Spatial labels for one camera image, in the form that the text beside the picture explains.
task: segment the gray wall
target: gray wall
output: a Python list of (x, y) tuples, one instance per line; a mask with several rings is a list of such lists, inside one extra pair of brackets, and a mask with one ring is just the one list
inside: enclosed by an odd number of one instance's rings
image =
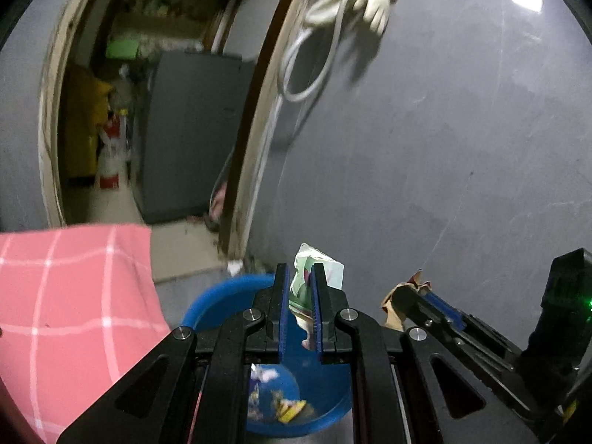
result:
[(279, 0), (241, 0), (224, 52), (256, 60)]
[(551, 260), (592, 249), (591, 91), (592, 47), (562, 0), (399, 0), (381, 41), (347, 33), (315, 102), (283, 106), (249, 250), (273, 264), (318, 247), (381, 321), (423, 268), (524, 347)]
[(48, 226), (39, 167), (41, 71), (67, 0), (33, 0), (0, 51), (0, 230)]

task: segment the concrete floor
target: concrete floor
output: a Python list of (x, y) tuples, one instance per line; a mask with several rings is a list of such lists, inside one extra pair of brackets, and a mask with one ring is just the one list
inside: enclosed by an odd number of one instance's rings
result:
[[(142, 217), (128, 186), (118, 190), (70, 189), (64, 194), (66, 220), (70, 223), (138, 223)], [(217, 234), (203, 222), (177, 222), (152, 225), (150, 240), (152, 278), (155, 282), (222, 269)]]
[(158, 283), (156, 293), (171, 329), (178, 327), (191, 303), (210, 287), (230, 277), (226, 269), (211, 269)]

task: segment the blue gripper pad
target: blue gripper pad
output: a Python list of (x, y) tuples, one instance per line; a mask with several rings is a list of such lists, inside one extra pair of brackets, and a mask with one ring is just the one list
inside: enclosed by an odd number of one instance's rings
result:
[(446, 317), (452, 319), (451, 326), (457, 329), (457, 331), (463, 331), (467, 325), (463, 322), (463, 316), (456, 310), (452, 305), (443, 301), (439, 296), (433, 292), (428, 292), (423, 298), (428, 301), (431, 305), (436, 307)]
[(310, 271), (309, 281), (307, 284), (312, 290), (313, 299), (313, 334), (314, 334), (314, 349), (317, 355), (321, 357), (323, 353), (323, 321), (321, 320), (321, 306), (319, 303), (319, 289), (317, 288), (317, 278), (315, 275), (315, 267)]
[(288, 314), (290, 312), (288, 307), (288, 299), (290, 293), (290, 283), (290, 268), (286, 265), (285, 275), (283, 276), (282, 310), (279, 313), (279, 338), (277, 340), (277, 352), (279, 353), (280, 361), (283, 360), (288, 337)]

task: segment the yellow bag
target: yellow bag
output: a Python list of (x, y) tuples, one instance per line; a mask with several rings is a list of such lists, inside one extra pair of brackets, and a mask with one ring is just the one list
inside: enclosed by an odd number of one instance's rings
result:
[(97, 172), (97, 125), (107, 120), (108, 95), (113, 87), (79, 65), (70, 65), (64, 79), (64, 160), (68, 178)]

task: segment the crumpled paper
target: crumpled paper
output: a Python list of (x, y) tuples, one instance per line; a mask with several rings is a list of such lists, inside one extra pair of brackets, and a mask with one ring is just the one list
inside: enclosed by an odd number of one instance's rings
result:
[(413, 276), (407, 282), (400, 282), (395, 287), (393, 287), (393, 290), (387, 293), (387, 296), (383, 299), (383, 303), (380, 304), (380, 307), (387, 313), (387, 321), (383, 324), (383, 326), (389, 329), (399, 330), (401, 332), (403, 332), (403, 322), (405, 322), (407, 316), (393, 307), (393, 301), (391, 298), (393, 297), (394, 291), (402, 285), (412, 287), (412, 289), (416, 290), (417, 292), (421, 292), (422, 290), (431, 290), (431, 282), (421, 282), (420, 269), (415, 274), (413, 274)]
[(294, 259), (296, 274), (290, 285), (289, 309), (296, 317), (298, 327), (306, 331), (307, 338), (302, 341), (302, 345), (309, 350), (313, 348), (313, 297), (307, 282), (309, 273), (316, 263), (323, 264), (328, 286), (341, 289), (343, 284), (343, 264), (341, 262), (308, 244), (300, 246)]

